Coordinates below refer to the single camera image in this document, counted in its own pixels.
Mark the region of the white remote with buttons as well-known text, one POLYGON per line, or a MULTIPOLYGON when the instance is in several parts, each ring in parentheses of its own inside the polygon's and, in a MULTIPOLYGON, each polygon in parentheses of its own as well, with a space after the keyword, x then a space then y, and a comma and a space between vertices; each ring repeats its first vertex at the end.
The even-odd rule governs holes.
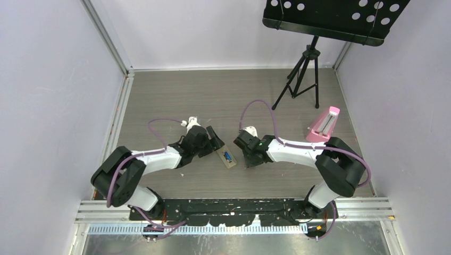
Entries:
POLYGON ((232 155, 231 151, 226 145, 219 148, 216 151, 216 153, 219 155, 220 159, 222 160, 227 169, 230 169, 237 165, 237 161, 235 160, 234 156, 232 155))

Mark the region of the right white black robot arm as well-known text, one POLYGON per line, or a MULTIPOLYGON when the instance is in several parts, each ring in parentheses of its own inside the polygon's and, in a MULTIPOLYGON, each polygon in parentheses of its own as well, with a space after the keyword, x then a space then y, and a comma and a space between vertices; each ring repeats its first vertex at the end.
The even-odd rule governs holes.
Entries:
POLYGON ((355 152, 337 137, 327 142, 306 143, 265 135, 258 138, 254 127, 246 127, 234 144, 243 152, 245 165, 293 163, 319 171, 323 181, 313 186, 304 199, 304 213, 319 217, 330 202, 338 197, 352 197, 367 167, 355 152))

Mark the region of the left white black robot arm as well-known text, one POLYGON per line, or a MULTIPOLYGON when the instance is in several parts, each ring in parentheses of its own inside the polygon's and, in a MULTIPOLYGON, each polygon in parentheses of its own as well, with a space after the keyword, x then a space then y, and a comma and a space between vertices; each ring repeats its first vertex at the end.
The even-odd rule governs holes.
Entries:
POLYGON ((161 197, 150 188, 139 185, 149 173, 177 169, 191 163, 194 157, 202 158, 224 146, 211 126, 194 125, 180 140, 166 148, 149 151, 131 151, 119 146, 105 159, 90 182, 107 199, 107 206, 138 207, 151 220, 163 213, 161 197))

